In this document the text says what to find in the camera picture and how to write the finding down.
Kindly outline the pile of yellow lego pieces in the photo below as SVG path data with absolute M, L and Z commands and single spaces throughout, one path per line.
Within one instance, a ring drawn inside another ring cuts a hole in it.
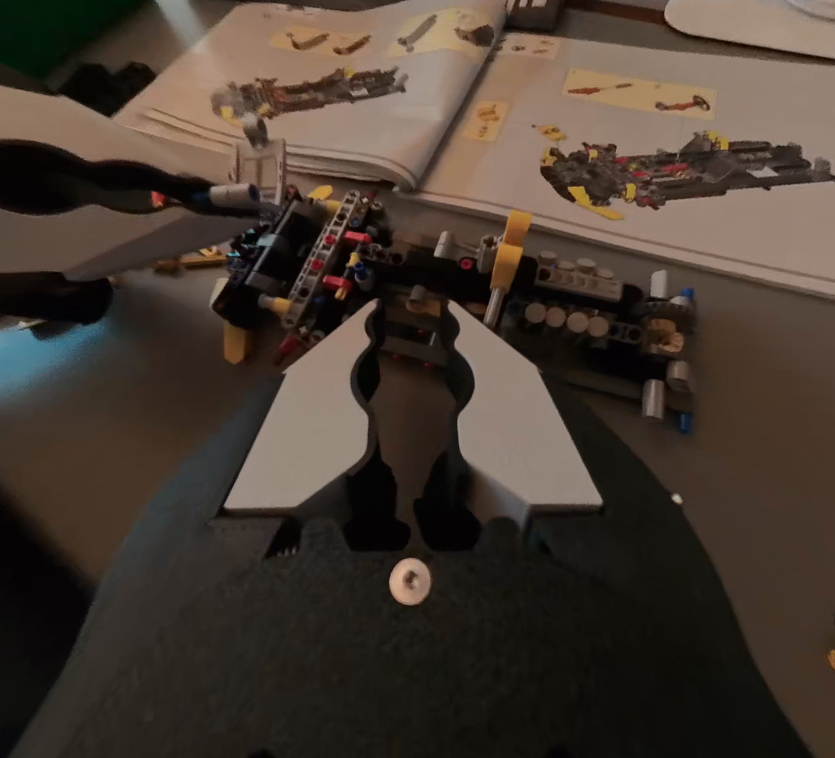
M 226 251 L 221 246 L 213 245 L 174 258 L 159 260 L 150 267 L 153 272 L 158 274 L 178 275 L 184 271 L 201 268 L 224 268 L 226 263 Z

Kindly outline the grey lego panel piece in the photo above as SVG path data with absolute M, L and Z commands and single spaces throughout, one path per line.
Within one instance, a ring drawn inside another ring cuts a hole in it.
M 245 139 L 235 143 L 230 175 L 237 184 L 255 186 L 262 201 L 279 206 L 286 195 L 287 143 L 272 138 L 264 118 L 256 113 L 245 113 L 240 124 Z

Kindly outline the blue lego pin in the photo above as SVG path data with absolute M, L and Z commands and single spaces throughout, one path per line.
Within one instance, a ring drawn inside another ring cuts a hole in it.
M 225 216 L 254 215 L 261 209 L 261 193 L 251 183 L 214 185 L 191 193 L 190 204 L 196 209 Z

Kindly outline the open lego instruction booklet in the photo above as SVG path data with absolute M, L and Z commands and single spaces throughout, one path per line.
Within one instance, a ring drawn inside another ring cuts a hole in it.
M 464 47 L 480 3 L 354 14 L 236 7 L 117 114 L 221 174 L 235 96 L 338 79 L 278 116 L 293 171 L 833 299 L 833 65 L 506 34 Z

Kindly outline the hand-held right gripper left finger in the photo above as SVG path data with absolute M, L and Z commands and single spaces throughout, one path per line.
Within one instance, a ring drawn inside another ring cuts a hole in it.
M 332 518 L 361 552 L 409 543 L 371 408 L 384 339 L 384 308 L 373 299 L 286 369 L 224 499 L 225 515 Z

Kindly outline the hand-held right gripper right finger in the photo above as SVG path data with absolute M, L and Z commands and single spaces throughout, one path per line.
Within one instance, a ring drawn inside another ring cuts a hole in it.
M 414 514 L 424 544 L 467 551 L 487 523 L 595 515 L 603 498 L 539 368 L 448 301 L 441 319 L 454 408 Z

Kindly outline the black lego beams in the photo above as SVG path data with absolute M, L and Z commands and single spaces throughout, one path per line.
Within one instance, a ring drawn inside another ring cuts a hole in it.
M 156 78 L 157 74 L 144 63 L 131 61 L 117 71 L 99 63 L 85 63 L 78 65 L 55 93 L 111 117 Z

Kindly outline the lego car chassis model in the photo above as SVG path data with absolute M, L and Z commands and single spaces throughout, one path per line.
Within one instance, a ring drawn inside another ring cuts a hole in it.
M 332 198 L 325 187 L 281 190 L 277 211 L 230 243 L 227 277 L 213 293 L 226 359 L 244 359 L 250 335 L 272 316 L 286 336 L 280 365 L 377 299 L 383 348 L 440 367 L 448 359 L 442 312 L 456 302 L 545 373 L 633 400 L 643 418 L 674 419 L 692 433 L 692 288 L 670 293 L 663 270 L 641 288 L 592 259 L 528 255 L 514 212 L 503 233 L 475 245 L 456 242 L 451 231 L 412 235 L 390 224 L 374 191 Z

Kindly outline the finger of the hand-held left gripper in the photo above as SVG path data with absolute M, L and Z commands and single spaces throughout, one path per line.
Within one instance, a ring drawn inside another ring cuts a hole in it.
M 190 198 L 214 182 L 164 147 L 65 97 L 3 86 L 4 198 Z
M 2 273 L 59 272 L 100 278 L 202 248 L 262 218 L 203 211 L 190 198 L 2 197 Z

